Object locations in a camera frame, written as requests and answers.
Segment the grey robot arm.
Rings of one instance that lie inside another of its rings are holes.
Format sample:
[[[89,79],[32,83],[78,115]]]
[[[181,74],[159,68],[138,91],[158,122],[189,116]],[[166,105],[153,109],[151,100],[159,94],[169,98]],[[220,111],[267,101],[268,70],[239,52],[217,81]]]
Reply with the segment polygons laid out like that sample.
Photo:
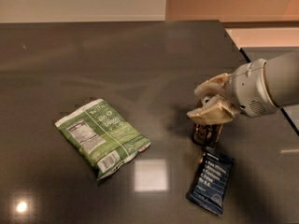
[[[270,115],[299,103],[299,54],[271,60],[258,59],[198,85],[199,106],[187,113],[194,123],[216,125],[242,114],[250,118]]]

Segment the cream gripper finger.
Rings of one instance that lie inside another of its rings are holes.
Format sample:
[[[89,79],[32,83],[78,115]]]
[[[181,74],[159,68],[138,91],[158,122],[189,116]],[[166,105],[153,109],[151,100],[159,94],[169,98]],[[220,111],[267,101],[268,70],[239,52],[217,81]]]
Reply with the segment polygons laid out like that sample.
[[[209,80],[206,80],[195,88],[194,95],[199,97],[200,99],[204,99],[206,97],[211,98],[216,95],[220,95],[221,97],[225,98],[225,87],[230,78],[230,74],[223,73]]]
[[[187,113],[195,124],[218,125],[232,121],[240,111],[221,95],[211,97],[201,106]]]

